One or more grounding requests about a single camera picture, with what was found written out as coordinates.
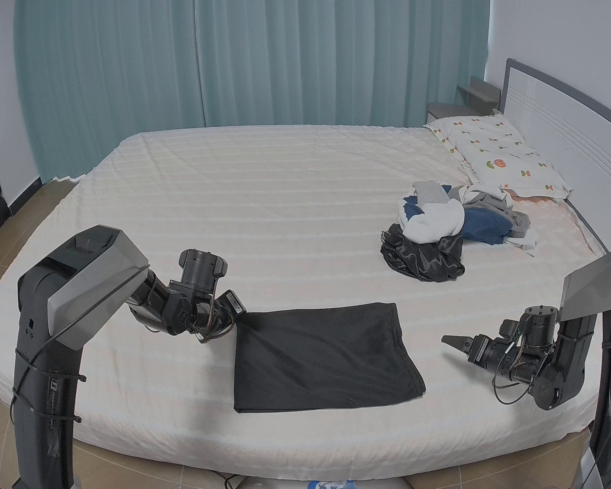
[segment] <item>pile of clothes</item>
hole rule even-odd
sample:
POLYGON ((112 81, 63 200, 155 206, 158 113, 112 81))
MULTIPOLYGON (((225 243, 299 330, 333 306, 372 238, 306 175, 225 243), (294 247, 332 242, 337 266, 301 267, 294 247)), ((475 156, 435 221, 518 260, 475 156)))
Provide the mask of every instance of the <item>pile of clothes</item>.
POLYGON ((530 218, 513 210, 512 197, 494 186, 455 188, 416 181, 398 201, 398 220, 383 232, 381 253, 399 273, 427 282, 453 280, 465 271, 464 239, 521 247, 535 255, 538 234, 530 218))

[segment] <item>black baseboard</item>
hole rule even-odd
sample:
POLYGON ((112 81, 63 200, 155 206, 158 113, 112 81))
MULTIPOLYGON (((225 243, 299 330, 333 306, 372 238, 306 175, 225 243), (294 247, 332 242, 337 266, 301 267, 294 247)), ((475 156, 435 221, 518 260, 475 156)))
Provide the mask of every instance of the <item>black baseboard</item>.
POLYGON ((9 210, 12 213, 12 216, 16 215, 16 212, 20 210, 42 186, 43 183, 41 182, 41 178, 37 177, 36 181, 28 186, 25 191, 18 196, 11 205, 9 205, 9 210))

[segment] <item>curtain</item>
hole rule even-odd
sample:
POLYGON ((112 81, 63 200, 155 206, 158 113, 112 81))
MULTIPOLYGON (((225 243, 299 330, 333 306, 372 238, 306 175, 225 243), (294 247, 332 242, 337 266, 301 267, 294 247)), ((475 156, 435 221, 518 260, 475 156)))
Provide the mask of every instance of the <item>curtain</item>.
POLYGON ((484 74, 489 0, 195 2, 209 126, 420 126, 484 74))
POLYGON ((420 126, 482 77, 489 0, 17 0, 41 179, 197 126, 420 126))
POLYGON ((41 180, 124 138, 204 126, 194 0, 16 0, 19 93, 41 180))

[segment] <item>bed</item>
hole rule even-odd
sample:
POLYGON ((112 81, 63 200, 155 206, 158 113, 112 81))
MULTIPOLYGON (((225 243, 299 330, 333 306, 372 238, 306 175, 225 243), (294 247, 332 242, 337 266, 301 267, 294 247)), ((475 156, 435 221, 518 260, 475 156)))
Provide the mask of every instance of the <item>bed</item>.
MULTIPOLYGON (((524 127, 506 95, 505 114, 512 107, 524 127)), ((233 336, 200 345, 186 334, 154 335, 121 308, 84 350, 88 382, 75 410, 82 441, 244 475, 369 479, 478 461, 585 428, 595 415, 598 353, 588 356, 579 395, 544 412, 532 397, 497 403, 489 375, 440 338, 494 335, 528 305, 558 305, 564 276, 601 255, 600 243, 565 201, 517 200, 541 236, 536 257, 466 242, 457 281, 401 276, 385 264, 380 235, 415 179, 468 183, 423 128, 241 126, 124 140, 43 221, 0 281, 0 398, 8 402, 12 387, 17 279, 59 242, 106 224, 125 231, 166 283, 180 276, 183 249, 223 256, 220 291, 234 289, 252 311, 396 302, 427 392, 388 407, 237 414, 233 336)))

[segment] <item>black satin garment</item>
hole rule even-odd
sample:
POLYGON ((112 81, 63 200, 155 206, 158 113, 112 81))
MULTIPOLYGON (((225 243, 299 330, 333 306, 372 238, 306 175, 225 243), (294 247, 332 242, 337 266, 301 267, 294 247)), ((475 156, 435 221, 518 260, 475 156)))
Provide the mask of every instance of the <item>black satin garment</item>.
POLYGON ((236 325, 238 413, 366 408, 425 392, 393 303, 247 313, 236 325))
POLYGON ((460 262, 462 236, 449 235, 438 242, 416 244, 394 223, 383 232, 381 253, 392 270, 426 282, 453 280, 465 271, 460 262))

